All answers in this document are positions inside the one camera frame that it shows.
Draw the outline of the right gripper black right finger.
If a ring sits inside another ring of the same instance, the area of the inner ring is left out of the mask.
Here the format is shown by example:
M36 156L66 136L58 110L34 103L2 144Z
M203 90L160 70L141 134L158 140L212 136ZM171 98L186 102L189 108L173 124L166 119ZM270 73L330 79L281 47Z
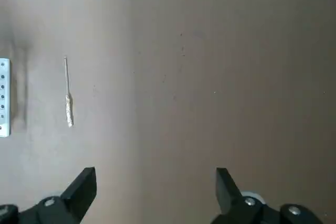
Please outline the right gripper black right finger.
M221 213L214 218L212 223L322 223L322 221L305 206L284 204L280 207L280 210L275 210L255 195L244 196L238 189L229 171L225 168L216 169L216 198Z

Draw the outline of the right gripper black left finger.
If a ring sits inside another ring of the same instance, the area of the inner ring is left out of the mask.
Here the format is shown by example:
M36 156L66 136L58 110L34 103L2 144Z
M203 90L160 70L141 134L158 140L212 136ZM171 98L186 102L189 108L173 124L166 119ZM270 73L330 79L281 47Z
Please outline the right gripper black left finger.
M81 223L96 195L96 169L87 167L60 196L44 198L24 211L1 205L1 223Z

